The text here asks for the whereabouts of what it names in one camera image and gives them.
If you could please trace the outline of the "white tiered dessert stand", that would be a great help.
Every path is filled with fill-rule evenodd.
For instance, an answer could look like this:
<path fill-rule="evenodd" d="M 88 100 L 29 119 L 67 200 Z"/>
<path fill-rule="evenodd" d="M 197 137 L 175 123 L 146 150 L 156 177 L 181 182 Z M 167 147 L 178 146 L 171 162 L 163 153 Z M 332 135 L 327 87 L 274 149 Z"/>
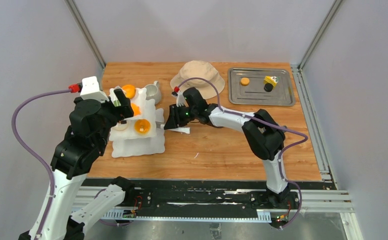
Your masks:
<path fill-rule="evenodd" d="M 145 88 L 136 87 L 136 95 L 130 99 L 130 102 L 140 107 L 141 114 L 124 120 L 128 123 L 128 128 L 124 131 L 111 128 L 109 136 L 113 148 L 111 156 L 126 158 L 163 153 L 165 151 L 164 130 L 157 128 L 156 122 L 164 121 L 164 110 L 156 108 L 154 100 L 146 100 Z M 144 135 L 136 133 L 134 123 L 139 119 L 150 121 L 149 133 Z"/>

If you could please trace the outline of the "orange macaron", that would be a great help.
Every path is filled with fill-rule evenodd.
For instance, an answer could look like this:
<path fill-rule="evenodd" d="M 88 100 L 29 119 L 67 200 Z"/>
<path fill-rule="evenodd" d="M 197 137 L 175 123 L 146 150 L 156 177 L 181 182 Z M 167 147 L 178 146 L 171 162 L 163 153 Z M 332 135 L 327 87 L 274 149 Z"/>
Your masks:
<path fill-rule="evenodd" d="M 132 84 L 126 84 L 126 85 L 122 86 L 121 88 L 124 92 L 124 95 L 129 99 L 134 98 L 137 94 L 136 87 Z"/>

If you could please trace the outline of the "small orange round biscuit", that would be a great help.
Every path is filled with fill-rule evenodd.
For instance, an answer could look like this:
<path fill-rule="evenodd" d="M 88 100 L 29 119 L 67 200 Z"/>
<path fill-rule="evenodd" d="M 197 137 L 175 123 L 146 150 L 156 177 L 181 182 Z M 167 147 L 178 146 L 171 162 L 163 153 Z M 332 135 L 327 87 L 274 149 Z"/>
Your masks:
<path fill-rule="evenodd" d="M 239 82 L 242 86 L 248 86 L 250 84 L 250 79 L 248 77 L 242 77 Z"/>

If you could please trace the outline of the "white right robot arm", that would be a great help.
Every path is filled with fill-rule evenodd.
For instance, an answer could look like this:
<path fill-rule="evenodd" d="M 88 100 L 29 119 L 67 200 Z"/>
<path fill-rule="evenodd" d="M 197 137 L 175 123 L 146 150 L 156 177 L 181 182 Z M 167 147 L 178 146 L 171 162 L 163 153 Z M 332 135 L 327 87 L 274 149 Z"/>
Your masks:
<path fill-rule="evenodd" d="M 171 94 L 176 97 L 176 103 L 169 107 L 165 130 L 185 127 L 198 120 L 203 125 L 243 133 L 253 154 L 263 162 L 268 203 L 279 209 L 288 202 L 290 188 L 281 156 L 286 137 L 266 110 L 241 112 L 207 103 L 195 87 L 185 91 L 175 87 Z"/>

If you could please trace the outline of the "green macaron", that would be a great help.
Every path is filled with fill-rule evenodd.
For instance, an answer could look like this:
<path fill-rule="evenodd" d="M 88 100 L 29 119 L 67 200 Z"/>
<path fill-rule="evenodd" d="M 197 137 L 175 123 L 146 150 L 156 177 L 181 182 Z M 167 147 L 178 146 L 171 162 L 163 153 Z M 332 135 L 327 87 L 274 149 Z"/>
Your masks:
<path fill-rule="evenodd" d="M 121 106 L 121 103 L 119 102 L 119 100 L 116 97 L 112 99 L 112 103 L 115 107 Z"/>

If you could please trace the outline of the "metal food tongs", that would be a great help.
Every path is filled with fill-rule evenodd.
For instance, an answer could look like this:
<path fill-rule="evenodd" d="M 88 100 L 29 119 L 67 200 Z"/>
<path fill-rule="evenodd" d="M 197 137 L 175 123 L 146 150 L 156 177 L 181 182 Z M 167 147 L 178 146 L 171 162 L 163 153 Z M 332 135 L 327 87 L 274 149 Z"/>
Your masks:
<path fill-rule="evenodd" d="M 170 128 L 170 129 L 165 129 L 165 124 L 163 122 L 155 122 L 156 127 L 158 129 L 162 129 L 164 131 L 173 131 L 173 132 L 179 132 L 182 134 L 190 134 L 190 127 L 177 127 L 177 128 Z"/>

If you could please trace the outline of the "orange star cookie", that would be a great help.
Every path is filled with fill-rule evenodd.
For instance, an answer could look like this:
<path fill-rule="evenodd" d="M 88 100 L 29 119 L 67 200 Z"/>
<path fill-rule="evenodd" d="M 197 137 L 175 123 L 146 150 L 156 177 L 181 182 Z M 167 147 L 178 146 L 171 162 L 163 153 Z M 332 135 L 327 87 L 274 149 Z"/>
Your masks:
<path fill-rule="evenodd" d="M 141 114 L 141 110 L 140 110 L 140 107 L 138 105 L 136 105 L 135 103 L 131 103 L 130 106 L 131 106 L 131 109 L 133 111 L 134 117 Z"/>

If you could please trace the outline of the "white chocolate donut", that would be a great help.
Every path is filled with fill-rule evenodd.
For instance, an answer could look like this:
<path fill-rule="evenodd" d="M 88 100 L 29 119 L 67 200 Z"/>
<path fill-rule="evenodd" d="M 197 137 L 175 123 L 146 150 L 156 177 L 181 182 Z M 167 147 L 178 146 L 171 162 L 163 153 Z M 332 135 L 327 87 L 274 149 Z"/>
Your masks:
<path fill-rule="evenodd" d="M 127 121 L 125 120 L 122 120 L 120 122 L 118 122 L 114 127 L 113 129 L 115 131 L 125 131 L 127 128 L 128 128 L 129 124 L 127 123 Z"/>

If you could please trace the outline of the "black round cookie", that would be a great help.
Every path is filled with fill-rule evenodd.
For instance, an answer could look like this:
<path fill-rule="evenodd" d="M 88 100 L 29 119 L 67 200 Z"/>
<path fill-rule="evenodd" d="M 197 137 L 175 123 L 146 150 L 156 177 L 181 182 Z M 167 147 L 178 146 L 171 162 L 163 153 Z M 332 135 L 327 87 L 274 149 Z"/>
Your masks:
<path fill-rule="evenodd" d="M 266 83 L 263 87 L 263 89 L 266 91 L 266 92 L 271 92 L 273 89 L 274 89 L 274 86 L 271 84 L 271 83 Z"/>

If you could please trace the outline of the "orange frosted donut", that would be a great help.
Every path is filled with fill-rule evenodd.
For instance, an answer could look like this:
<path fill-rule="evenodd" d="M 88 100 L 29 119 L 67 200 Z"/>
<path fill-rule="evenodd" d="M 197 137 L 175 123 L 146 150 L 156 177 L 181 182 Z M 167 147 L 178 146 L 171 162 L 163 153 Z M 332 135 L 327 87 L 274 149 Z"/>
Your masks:
<path fill-rule="evenodd" d="M 133 127 L 137 134 L 146 135 L 151 130 L 151 123 L 147 119 L 138 119 Z"/>

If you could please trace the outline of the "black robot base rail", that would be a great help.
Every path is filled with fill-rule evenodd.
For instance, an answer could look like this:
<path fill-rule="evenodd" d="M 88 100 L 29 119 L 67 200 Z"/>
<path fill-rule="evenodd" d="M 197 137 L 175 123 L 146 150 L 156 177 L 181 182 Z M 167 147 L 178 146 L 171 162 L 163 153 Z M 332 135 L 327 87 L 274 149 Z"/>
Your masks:
<path fill-rule="evenodd" d="M 268 223 L 280 228 L 308 213 L 353 213 L 347 191 L 331 181 L 301 181 L 277 200 L 264 181 L 136 179 L 132 196 L 104 220 Z"/>

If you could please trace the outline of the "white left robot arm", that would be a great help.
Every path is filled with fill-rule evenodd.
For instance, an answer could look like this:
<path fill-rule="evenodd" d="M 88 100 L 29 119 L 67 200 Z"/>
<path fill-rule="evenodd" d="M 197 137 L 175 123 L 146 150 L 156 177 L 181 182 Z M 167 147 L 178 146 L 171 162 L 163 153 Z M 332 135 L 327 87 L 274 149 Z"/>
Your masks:
<path fill-rule="evenodd" d="M 111 128 L 134 116 L 124 92 L 116 89 L 114 94 L 119 105 L 114 105 L 109 96 L 103 100 L 74 99 L 70 124 L 54 150 L 51 163 L 38 158 L 47 170 L 49 186 L 33 227 L 19 235 L 21 240 L 82 240 L 113 207 L 134 203 L 134 184 L 119 176 L 89 204 L 72 212 L 77 193 L 93 163 L 105 153 Z"/>

